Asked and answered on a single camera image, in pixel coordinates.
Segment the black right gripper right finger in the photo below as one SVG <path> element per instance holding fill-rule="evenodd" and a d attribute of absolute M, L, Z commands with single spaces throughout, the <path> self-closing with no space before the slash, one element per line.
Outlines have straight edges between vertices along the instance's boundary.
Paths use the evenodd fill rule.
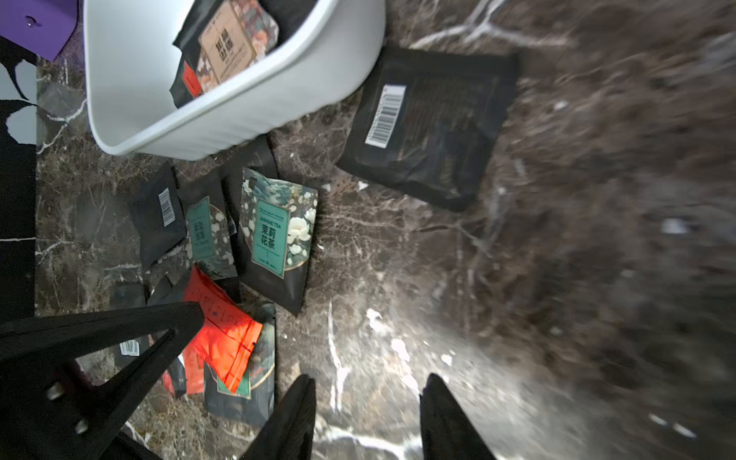
<path fill-rule="evenodd" d="M 430 374 L 420 398 L 423 455 L 431 459 L 496 460 L 443 379 Z"/>

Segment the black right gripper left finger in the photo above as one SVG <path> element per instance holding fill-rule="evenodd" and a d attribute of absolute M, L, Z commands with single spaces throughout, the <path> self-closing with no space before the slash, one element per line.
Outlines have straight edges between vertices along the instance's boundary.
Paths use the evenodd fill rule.
<path fill-rule="evenodd" d="M 315 418 L 315 380 L 302 374 L 277 404 L 241 460 L 310 460 Z"/>

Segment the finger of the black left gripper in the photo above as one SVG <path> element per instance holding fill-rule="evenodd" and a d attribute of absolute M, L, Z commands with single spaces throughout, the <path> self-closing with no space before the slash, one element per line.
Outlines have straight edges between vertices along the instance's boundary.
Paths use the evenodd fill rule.
<path fill-rule="evenodd" d="M 199 304 L 182 302 L 3 324 L 2 458 L 153 459 L 123 427 L 204 322 Z M 80 365 L 154 333 L 161 337 L 104 383 Z"/>

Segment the orange red tea bag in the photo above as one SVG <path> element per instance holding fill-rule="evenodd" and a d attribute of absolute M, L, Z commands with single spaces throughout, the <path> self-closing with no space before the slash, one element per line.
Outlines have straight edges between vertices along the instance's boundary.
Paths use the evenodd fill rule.
<path fill-rule="evenodd" d="M 184 349 L 186 393 L 204 391 L 204 370 L 209 367 L 236 392 L 243 380 L 263 325 L 242 312 L 214 281 L 196 266 L 192 269 L 184 299 L 197 302 L 204 313 L 202 329 Z"/>

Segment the green label floral tea bag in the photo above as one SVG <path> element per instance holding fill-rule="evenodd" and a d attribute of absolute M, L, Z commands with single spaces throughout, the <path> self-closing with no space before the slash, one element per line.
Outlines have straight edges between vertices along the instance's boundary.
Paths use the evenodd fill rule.
<path fill-rule="evenodd" d="M 213 281 L 238 276 L 231 245 L 229 214 L 218 170 L 178 190 L 187 230 L 187 258 Z"/>

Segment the black tea bag with barcode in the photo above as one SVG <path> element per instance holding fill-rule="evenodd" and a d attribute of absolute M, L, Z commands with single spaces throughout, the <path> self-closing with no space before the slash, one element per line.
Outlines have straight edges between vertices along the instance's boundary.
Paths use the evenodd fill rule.
<path fill-rule="evenodd" d="M 446 210 L 468 209 L 520 70 L 516 55 L 383 48 L 337 166 Z"/>

